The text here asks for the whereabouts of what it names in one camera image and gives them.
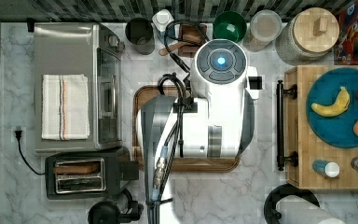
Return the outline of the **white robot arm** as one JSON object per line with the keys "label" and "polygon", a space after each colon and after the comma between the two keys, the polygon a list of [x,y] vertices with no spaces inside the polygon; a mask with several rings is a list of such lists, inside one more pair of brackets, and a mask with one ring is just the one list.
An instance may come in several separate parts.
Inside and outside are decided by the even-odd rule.
{"label": "white robot arm", "polygon": [[238,44],[214,39],[196,52],[188,76],[158,80],[158,95],[137,112],[148,224],[159,224],[159,208],[173,161],[234,158],[251,143],[261,77]]}

